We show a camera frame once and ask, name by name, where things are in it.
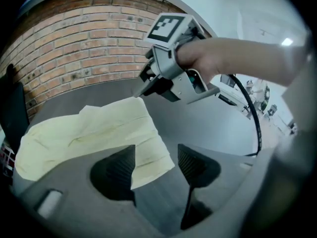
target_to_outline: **gray table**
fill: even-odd
[[[30,127],[44,120],[78,114],[85,106],[104,106],[132,96],[135,80],[87,86],[47,101]],[[177,144],[191,144],[215,151],[245,155],[252,152],[253,123],[234,107],[208,97],[185,105],[152,94],[142,97],[176,167],[154,182],[135,189],[137,209],[161,233],[180,232],[188,184],[177,165]],[[13,189],[20,194],[32,182],[13,175]]]

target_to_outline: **yellow cloth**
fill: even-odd
[[[136,145],[132,189],[175,166],[143,100],[132,97],[33,126],[22,137],[15,168],[22,178],[38,180],[65,160],[123,145]]]

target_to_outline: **black cable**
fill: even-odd
[[[200,33],[196,27],[192,30],[192,33],[194,35],[196,35],[201,40],[206,39],[205,36],[202,33]],[[249,94],[247,93],[247,91],[244,88],[244,86],[241,84],[240,80],[237,79],[234,75],[228,75],[228,76],[230,78],[232,78],[232,80],[237,84],[237,86],[241,90],[244,98],[246,98],[246,100],[248,102],[251,114],[253,116],[253,120],[254,120],[254,123],[256,125],[256,131],[257,131],[258,150],[257,150],[256,153],[251,153],[251,154],[248,154],[246,156],[256,156],[256,155],[258,155],[259,151],[261,151],[261,149],[262,149],[262,134],[261,134],[260,122],[259,122],[259,118],[258,118],[258,115],[257,115],[257,111],[256,111],[256,109],[255,109],[255,107],[254,107],[254,105],[253,105],[253,103],[251,101],[251,98],[250,98]]]

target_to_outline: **chair backrest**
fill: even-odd
[[[16,83],[13,91],[0,103],[0,124],[6,140],[16,154],[21,138],[29,126],[21,82]]]

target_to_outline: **brick wall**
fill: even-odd
[[[15,66],[31,119],[58,94],[136,77],[151,46],[142,39],[161,12],[182,11],[163,0],[47,0],[20,19],[0,76]]]

